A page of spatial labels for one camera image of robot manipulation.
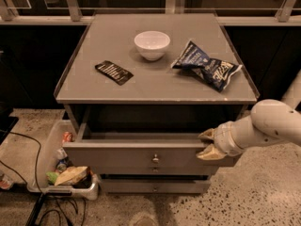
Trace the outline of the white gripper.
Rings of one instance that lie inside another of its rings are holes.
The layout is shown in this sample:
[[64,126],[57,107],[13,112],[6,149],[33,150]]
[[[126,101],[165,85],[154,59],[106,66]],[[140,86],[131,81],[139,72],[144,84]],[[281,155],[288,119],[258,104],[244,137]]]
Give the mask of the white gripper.
[[202,152],[197,153],[196,157],[201,160],[221,160],[226,155],[236,156],[245,151],[242,148],[246,129],[235,121],[228,121],[220,124],[217,128],[210,128],[200,133],[200,140],[213,140],[214,145],[210,144]]

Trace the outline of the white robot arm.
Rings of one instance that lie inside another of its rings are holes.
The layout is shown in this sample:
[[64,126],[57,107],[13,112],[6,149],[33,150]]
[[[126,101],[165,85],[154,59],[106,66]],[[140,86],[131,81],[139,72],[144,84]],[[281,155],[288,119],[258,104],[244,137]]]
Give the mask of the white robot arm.
[[301,114],[274,99],[257,102],[250,114],[237,121],[221,123],[198,135],[206,148],[197,153],[201,160],[221,160],[248,148],[272,146],[279,142],[301,145]]

